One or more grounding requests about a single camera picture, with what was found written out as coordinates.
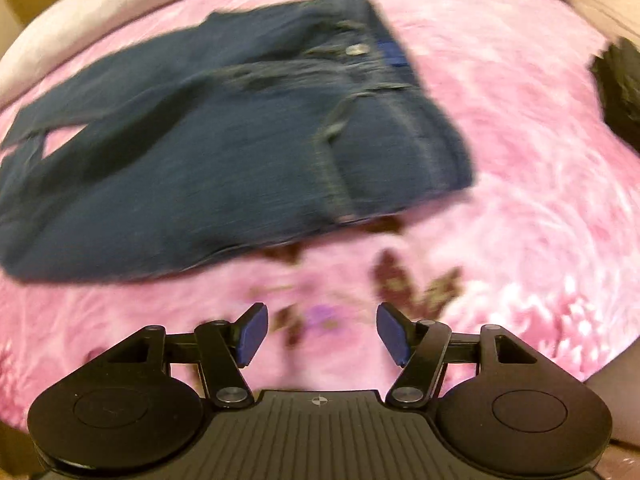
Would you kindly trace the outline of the blue denim jeans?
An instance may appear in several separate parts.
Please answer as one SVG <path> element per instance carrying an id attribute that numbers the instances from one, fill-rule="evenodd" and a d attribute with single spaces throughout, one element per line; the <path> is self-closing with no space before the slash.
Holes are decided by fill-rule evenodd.
<path id="1" fill-rule="evenodd" d="M 370 0 L 210 14 L 58 84 L 2 145 L 1 264 L 28 282 L 175 274 L 473 181 Z"/>

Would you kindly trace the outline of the black garment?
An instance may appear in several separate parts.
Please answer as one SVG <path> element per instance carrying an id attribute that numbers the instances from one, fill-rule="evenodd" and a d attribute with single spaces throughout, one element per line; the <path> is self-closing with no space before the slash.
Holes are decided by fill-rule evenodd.
<path id="1" fill-rule="evenodd" d="M 639 153 L 639 50 L 627 38 L 612 42 L 591 62 L 603 120 L 612 133 Z"/>

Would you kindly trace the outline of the pink rose blanket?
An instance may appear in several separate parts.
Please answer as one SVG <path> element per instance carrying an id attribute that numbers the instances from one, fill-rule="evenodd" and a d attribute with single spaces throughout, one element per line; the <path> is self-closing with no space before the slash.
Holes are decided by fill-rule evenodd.
<path id="1" fill-rule="evenodd" d="M 113 51 L 215 10 L 286 0 L 181 0 L 40 80 L 32 96 Z M 188 332 L 256 301 L 270 335 L 254 389 L 386 390 L 396 367 L 374 314 L 397 300 L 457 332 L 486 323 L 587 378 L 639 333 L 639 161 L 602 122 L 589 65 L 602 36 L 558 0 L 376 0 L 430 95 L 468 142 L 474 186 L 372 226 L 258 252 L 173 280 L 1 282 L 1 418 L 148 324 Z"/>

